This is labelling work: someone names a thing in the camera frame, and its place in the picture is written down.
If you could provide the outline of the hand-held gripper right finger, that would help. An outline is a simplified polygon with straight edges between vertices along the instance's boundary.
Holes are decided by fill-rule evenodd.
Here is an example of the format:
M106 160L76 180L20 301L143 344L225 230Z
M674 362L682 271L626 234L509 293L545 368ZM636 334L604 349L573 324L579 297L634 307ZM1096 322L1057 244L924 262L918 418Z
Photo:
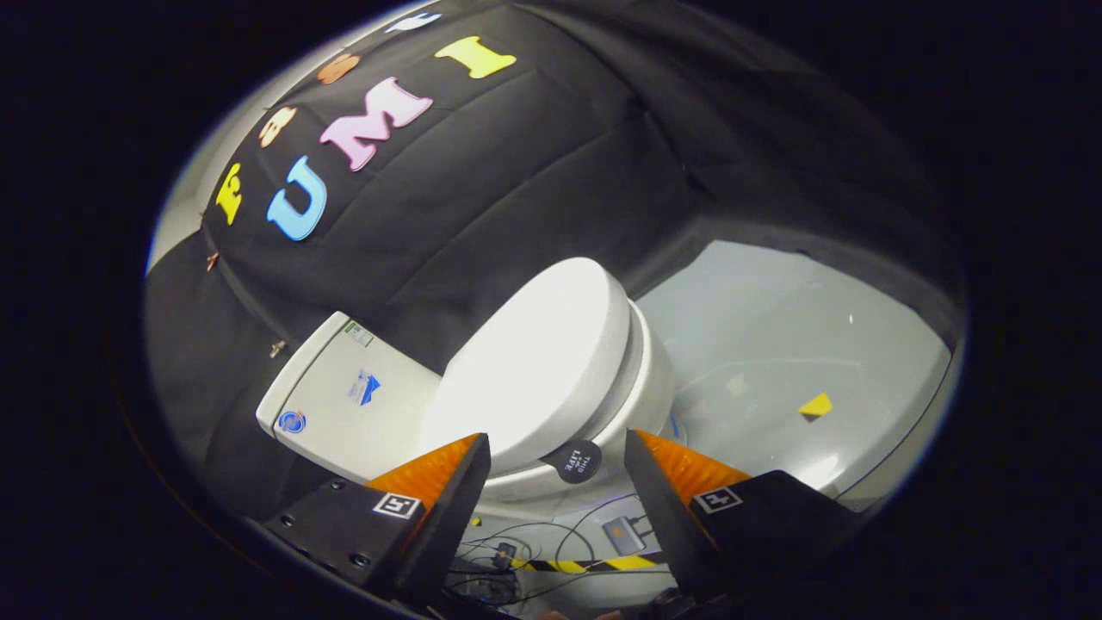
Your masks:
M623 436L623 466L678 589L700 603L775 592L863 522L795 475L745 474L642 429Z

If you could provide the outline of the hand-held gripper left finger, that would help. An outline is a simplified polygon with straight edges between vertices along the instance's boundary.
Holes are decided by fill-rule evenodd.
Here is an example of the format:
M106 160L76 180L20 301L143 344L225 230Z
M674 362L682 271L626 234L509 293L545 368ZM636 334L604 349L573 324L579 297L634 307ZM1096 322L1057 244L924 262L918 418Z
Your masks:
M263 534L347 592L424 609L437 601L489 470L491 439L471 433L367 483L329 479L264 519Z

